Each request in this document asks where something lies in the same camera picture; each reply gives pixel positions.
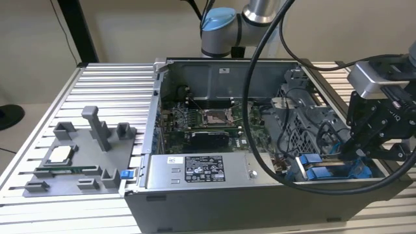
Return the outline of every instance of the blue clip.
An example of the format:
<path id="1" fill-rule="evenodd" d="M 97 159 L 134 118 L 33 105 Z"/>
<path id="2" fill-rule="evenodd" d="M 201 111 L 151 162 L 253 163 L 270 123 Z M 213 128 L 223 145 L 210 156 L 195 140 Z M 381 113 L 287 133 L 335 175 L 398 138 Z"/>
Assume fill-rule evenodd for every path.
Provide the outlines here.
<path id="1" fill-rule="evenodd" d="M 318 154 L 301 154 L 298 159 L 302 165 L 307 163 L 322 162 L 322 159 L 319 158 Z"/>
<path id="2" fill-rule="evenodd" d="M 134 171 L 123 170 L 119 174 L 119 179 L 133 179 L 134 178 Z"/>
<path id="3" fill-rule="evenodd" d="M 331 175 L 326 167 L 311 167 L 306 170 L 309 180 L 329 178 Z"/>

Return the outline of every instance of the black stand pole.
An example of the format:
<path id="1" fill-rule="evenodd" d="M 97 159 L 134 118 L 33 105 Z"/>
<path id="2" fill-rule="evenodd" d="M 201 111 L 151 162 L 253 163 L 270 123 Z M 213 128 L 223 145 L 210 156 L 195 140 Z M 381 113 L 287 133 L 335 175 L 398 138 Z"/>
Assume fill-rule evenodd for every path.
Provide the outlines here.
<path id="1" fill-rule="evenodd" d="M 57 0 L 81 62 L 98 62 L 78 0 Z"/>
<path id="2" fill-rule="evenodd" d="M 11 127 L 25 116 L 21 106 L 3 105 L 0 106 L 0 130 Z"/>

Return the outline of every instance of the warning sticker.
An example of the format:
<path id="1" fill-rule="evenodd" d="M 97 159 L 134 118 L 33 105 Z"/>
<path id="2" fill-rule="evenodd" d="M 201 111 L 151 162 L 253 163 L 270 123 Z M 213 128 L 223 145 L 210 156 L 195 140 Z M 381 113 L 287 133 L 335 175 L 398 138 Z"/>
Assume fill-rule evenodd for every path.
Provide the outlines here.
<path id="1" fill-rule="evenodd" d="M 183 179 L 187 183 L 225 181 L 222 156 L 185 157 L 183 166 Z"/>

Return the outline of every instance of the black power cord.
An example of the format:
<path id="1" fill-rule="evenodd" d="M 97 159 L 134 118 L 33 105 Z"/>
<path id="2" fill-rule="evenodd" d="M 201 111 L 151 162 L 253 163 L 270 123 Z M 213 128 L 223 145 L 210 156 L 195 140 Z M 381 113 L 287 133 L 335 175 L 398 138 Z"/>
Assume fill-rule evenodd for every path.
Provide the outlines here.
<path id="1" fill-rule="evenodd" d="M 243 132 L 245 132 L 245 136 L 246 136 L 246 140 L 255 158 L 255 161 L 259 165 L 259 167 L 262 168 L 262 170 L 265 171 L 265 173 L 277 181 L 279 182 L 282 185 L 289 186 L 293 189 L 301 190 L 303 192 L 309 192 L 309 193 L 315 193 L 315 194 L 321 194 L 321 195 L 351 195 L 351 194 L 361 194 L 361 193 L 366 193 L 370 192 L 375 189 L 379 189 L 382 187 L 385 187 L 386 185 L 389 185 L 393 181 L 395 181 L 405 173 L 406 171 L 411 168 L 411 166 L 416 163 L 416 147 L 413 149 L 411 155 L 407 158 L 407 160 L 401 164 L 401 166 L 398 167 L 398 169 L 387 176 L 385 177 L 382 180 L 377 181 L 374 184 L 365 186 L 365 187 L 359 187 L 359 188 L 354 188 L 354 189 L 346 189 L 346 190 L 323 190 L 323 189 L 315 189 L 315 188 L 310 188 L 310 187 L 305 187 L 302 185 L 298 185 L 293 182 L 286 181 L 283 178 L 281 178 L 265 165 L 262 158 L 259 156 L 258 150 L 255 148 L 255 143 L 253 140 L 253 136 L 250 133 L 250 129 L 249 129 L 249 120 L 247 120 L 247 90 L 249 90 L 249 83 L 250 83 L 250 79 L 251 79 L 251 75 L 253 75 L 253 70 L 254 70 L 254 66 L 259 57 L 259 53 L 262 51 L 262 48 L 265 46 L 265 43 L 274 31 L 275 26 L 278 25 L 283 14 L 286 13 L 289 7 L 291 6 L 294 0 L 286 0 L 278 13 L 275 14 L 275 17 L 263 33 L 263 36 L 259 40 L 259 43 L 257 45 L 255 51 L 253 53 L 253 57 L 250 59 L 249 62 L 249 66 L 247 66 L 247 70 L 246 70 L 246 74 L 245 74 L 245 79 L 243 79 L 243 86 L 242 86 L 242 126 L 243 126 Z"/>
<path id="2" fill-rule="evenodd" d="M 305 67 L 313 69 L 313 70 L 317 70 L 317 71 L 323 71 L 323 72 L 329 72 L 329 71 L 335 71 L 338 69 L 342 69 L 342 68 L 346 68 L 346 67 L 350 67 L 353 64 L 355 64 L 355 62 L 358 61 L 367 61 L 370 59 L 381 59 L 381 58 L 393 58 L 393 57 L 401 57 L 402 55 L 394 55 L 394 54 L 383 54 L 383 55 L 375 55 L 375 56 L 370 56 L 370 57 L 366 57 L 366 58 L 362 58 L 359 60 L 355 60 L 353 62 L 349 62 L 341 66 L 337 66 L 337 67 L 330 67 L 330 68 L 321 68 L 321 67 L 314 67 L 311 64 L 307 64 L 305 63 L 294 54 L 293 52 L 290 51 L 289 47 L 286 46 L 286 41 L 285 41 L 285 38 L 283 38 L 283 33 L 282 33 L 282 26 L 283 26 L 283 18 L 285 16 L 282 16 L 282 19 L 279 21 L 279 26 L 278 26 L 278 37 L 279 37 L 279 42 L 281 42 L 281 45 L 283 46 L 285 48 L 285 51 L 286 53 L 290 55 L 290 57 L 301 64 L 303 65 Z"/>
<path id="3" fill-rule="evenodd" d="M 75 62 L 75 66 L 77 66 L 78 62 L 77 62 L 75 56 L 73 55 L 73 51 L 71 51 L 71 49 L 70 49 L 67 34 L 66 34 L 65 29 L 63 29 L 63 26 L 62 26 L 62 24 L 61 24 L 61 22 L 59 22 L 59 19 L 58 19 L 57 13 L 55 13 L 55 9 L 54 9 L 51 0 L 49 0 L 49 2 L 50 2 L 50 5 L 51 5 L 51 9 L 53 9 L 53 12 L 54 12 L 54 16 L 55 16 L 55 19 L 57 19 L 57 23 L 58 23 L 59 29 L 62 30 L 62 33 L 63 33 L 63 35 L 65 35 L 65 40 L 66 40 L 67 49 L 69 49 L 70 55 L 71 55 L 71 57 L 73 57 L 73 60 L 74 60 L 74 62 Z"/>
<path id="4" fill-rule="evenodd" d="M 3 148 L 0 148 L 0 150 L 2 150 L 2 151 L 6 151 L 6 152 L 9 152 L 9 153 L 11 153 L 11 154 L 15 154 L 17 152 L 14 152 L 14 151 L 10 151 L 10 150 L 7 150 L 7 149 L 3 149 Z"/>
<path id="5" fill-rule="evenodd" d="M 197 5 L 195 5 L 195 3 L 194 3 L 194 0 L 182 0 L 182 1 L 185 1 L 185 2 L 189 3 L 189 5 L 190 5 L 190 7 L 191 7 L 191 9 L 193 9 L 193 12 L 194 12 L 197 18 L 198 18 L 199 20 L 202 20 L 202 15 L 201 15 L 199 9 L 197 8 Z"/>
<path id="6" fill-rule="evenodd" d="M 214 0 L 206 0 L 205 7 L 203 7 L 203 10 L 202 10 L 202 19 L 201 19 L 201 22 L 199 22 L 199 36 L 202 36 L 203 21 L 205 21 L 205 18 L 206 18 L 206 14 L 207 14 L 209 10 L 213 7 L 213 4 L 214 4 Z"/>

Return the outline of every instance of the metal rail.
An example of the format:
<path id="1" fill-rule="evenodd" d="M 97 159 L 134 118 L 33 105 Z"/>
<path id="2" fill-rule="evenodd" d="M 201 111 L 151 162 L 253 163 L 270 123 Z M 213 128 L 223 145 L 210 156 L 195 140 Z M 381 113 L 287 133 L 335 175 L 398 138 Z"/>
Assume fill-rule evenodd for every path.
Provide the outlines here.
<path id="1" fill-rule="evenodd" d="M 314 63 L 330 67 L 333 62 Z M 347 70 L 321 72 L 323 78 L 347 101 L 351 86 Z M 6 172 L 0 190 L 0 232 L 21 233 L 139 233 L 129 208 L 118 194 L 22 197 L 29 172 L 38 166 L 53 140 L 51 128 L 58 121 L 86 127 L 79 117 L 83 105 L 97 105 L 99 119 L 109 125 L 127 121 L 138 129 L 129 166 L 139 164 L 142 134 L 153 87 L 151 64 L 90 64 L 74 72 L 39 124 L 35 126 Z M 409 171 L 416 180 L 416 168 Z M 395 234 L 416 233 L 416 183 L 391 200 L 371 203 L 347 222 L 322 223 L 257 230 L 262 234 Z"/>

